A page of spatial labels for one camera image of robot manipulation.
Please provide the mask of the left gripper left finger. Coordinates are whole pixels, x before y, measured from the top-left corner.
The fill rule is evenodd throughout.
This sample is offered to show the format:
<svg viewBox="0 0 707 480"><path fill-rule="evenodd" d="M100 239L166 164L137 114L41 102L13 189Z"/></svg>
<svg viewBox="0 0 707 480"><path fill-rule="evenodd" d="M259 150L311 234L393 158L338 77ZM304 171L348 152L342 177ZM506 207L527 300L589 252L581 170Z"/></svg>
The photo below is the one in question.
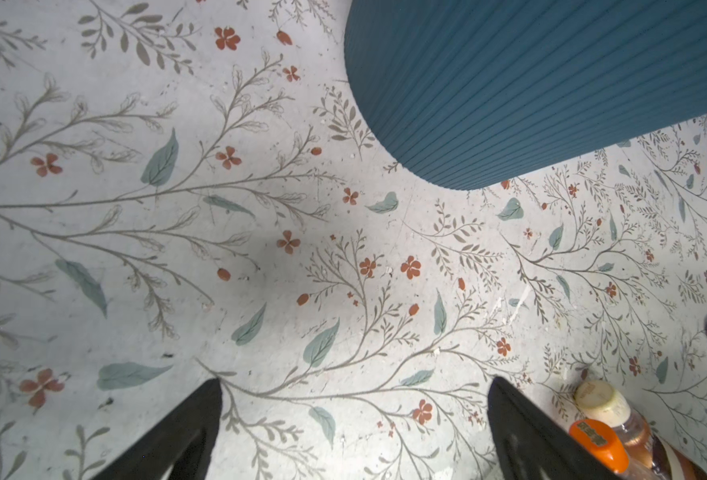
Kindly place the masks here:
<svg viewBox="0 0 707 480"><path fill-rule="evenodd" d="M204 479L219 432L221 410L219 382L204 382L96 477Z"/></svg>

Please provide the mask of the brown tea bottle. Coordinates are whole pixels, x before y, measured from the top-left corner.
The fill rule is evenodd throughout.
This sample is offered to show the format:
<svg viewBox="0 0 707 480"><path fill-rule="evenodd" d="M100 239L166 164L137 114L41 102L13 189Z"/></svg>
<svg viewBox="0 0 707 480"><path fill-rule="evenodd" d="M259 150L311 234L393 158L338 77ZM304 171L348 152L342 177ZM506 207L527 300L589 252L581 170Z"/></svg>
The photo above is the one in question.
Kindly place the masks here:
<svg viewBox="0 0 707 480"><path fill-rule="evenodd" d="M575 404L587 418L609 426L629 456L655 478L707 480L707 472L654 434L651 424L611 384L603 380L581 383L575 390Z"/></svg>

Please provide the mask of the floral table mat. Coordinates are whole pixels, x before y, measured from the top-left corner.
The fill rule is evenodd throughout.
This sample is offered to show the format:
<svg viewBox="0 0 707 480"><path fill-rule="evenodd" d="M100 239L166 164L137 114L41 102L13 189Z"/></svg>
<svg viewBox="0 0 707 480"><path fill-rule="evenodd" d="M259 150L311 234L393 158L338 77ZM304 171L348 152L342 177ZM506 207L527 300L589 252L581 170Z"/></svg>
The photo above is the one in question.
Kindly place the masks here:
<svg viewBox="0 0 707 480"><path fill-rule="evenodd" d="M487 479L495 377L707 472L707 114L473 190L375 139L355 1L0 1L0 479L200 384L212 479Z"/></svg>

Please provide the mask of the teal bin yellow rim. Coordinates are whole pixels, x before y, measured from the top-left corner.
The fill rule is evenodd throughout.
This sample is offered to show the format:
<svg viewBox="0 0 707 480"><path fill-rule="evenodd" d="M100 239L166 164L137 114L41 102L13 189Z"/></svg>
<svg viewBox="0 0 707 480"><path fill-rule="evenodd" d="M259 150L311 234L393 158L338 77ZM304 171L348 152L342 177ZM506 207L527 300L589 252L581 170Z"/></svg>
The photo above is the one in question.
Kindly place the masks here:
<svg viewBox="0 0 707 480"><path fill-rule="evenodd" d="M479 189L707 114L707 1L355 1L344 63L401 166Z"/></svg>

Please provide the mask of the orange label bottle near lime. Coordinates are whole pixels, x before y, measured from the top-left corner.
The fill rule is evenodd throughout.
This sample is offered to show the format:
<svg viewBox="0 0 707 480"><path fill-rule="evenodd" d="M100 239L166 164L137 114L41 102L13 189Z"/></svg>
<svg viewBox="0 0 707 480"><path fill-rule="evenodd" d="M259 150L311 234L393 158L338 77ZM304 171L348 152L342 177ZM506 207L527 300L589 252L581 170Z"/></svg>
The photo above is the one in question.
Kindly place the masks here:
<svg viewBox="0 0 707 480"><path fill-rule="evenodd" d="M569 427L569 436L621 479L657 479L653 470L632 458L619 436L599 420L581 419L573 422Z"/></svg>

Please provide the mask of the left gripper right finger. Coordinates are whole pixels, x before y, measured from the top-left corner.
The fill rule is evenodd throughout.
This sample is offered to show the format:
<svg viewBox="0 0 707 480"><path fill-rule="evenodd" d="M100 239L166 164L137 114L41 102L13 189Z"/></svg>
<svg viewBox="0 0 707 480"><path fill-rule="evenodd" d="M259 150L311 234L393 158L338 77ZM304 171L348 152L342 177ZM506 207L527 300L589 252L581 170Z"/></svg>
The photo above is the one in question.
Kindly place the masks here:
<svg viewBox="0 0 707 480"><path fill-rule="evenodd" d="M507 380L493 378L487 402L495 452L506 480L617 477Z"/></svg>

